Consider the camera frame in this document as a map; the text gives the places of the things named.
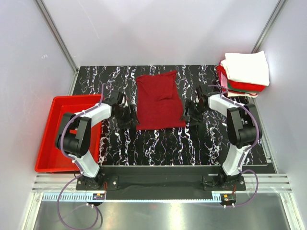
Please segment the dark red t-shirt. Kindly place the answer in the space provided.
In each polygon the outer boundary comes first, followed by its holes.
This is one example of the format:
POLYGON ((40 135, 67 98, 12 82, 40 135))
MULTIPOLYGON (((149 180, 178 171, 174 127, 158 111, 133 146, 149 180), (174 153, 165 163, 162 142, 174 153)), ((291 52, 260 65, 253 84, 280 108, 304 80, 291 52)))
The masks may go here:
POLYGON ((177 92, 177 71, 142 75, 137 84, 137 130, 185 127, 182 101, 177 92))

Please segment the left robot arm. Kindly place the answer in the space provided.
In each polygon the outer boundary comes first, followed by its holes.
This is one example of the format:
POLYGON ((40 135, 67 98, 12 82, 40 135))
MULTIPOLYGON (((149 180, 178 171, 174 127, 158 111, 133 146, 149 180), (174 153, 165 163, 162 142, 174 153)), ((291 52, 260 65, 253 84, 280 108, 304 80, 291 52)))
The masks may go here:
POLYGON ((71 159, 87 178, 87 184, 94 190, 103 186, 103 177, 98 175, 99 165, 90 153, 92 127, 114 117, 118 127, 130 129, 138 124, 135 108, 129 104, 127 96, 115 92, 94 106, 76 113, 66 112, 58 129, 55 146, 71 159))

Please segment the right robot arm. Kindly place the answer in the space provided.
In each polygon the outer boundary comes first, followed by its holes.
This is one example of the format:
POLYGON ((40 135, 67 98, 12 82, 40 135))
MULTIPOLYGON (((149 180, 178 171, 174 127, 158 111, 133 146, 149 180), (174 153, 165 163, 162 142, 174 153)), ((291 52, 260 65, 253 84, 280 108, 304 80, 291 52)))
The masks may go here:
POLYGON ((230 148, 218 174, 218 185, 228 190, 242 174, 242 165, 247 154, 262 137, 258 111, 252 103, 242 104, 227 98, 227 89, 222 93, 207 92, 198 86, 195 93, 193 100, 185 102, 182 116, 188 118, 191 126, 199 125, 204 113, 209 110, 226 117, 230 148))

